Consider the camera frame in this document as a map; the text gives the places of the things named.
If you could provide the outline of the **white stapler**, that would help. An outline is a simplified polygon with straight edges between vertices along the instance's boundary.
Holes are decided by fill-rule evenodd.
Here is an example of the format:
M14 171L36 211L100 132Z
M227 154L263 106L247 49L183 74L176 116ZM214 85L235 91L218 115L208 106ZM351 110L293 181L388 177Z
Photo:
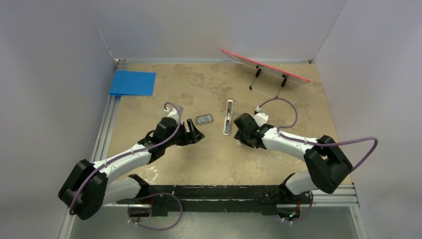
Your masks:
M234 105L233 100L228 100L226 102L224 129L223 129L223 134L226 136L230 135L233 105Z

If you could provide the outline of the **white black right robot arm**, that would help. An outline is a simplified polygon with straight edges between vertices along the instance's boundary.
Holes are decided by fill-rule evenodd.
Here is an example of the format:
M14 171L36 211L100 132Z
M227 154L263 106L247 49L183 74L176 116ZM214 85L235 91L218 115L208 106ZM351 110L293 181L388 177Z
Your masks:
M279 151L306 164L306 171L294 173L282 182L279 195L284 202L290 203L299 194L312 190L332 194L352 172L351 162L330 136L305 138L284 133L270 124L258 123L257 117L247 113L233 122L238 129L234 138L239 143Z

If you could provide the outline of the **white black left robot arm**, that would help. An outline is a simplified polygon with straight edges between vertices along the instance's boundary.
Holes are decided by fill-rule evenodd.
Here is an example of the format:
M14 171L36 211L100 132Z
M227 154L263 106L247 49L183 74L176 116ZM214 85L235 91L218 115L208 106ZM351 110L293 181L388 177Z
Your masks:
M176 119L164 117L154 130L130 149L95 163L86 159L77 162L59 190L58 198L69 208L70 215L77 215L81 220L89 219L100 209L108 186L117 178L151 164L173 145L195 144L204 138L191 119L179 123Z

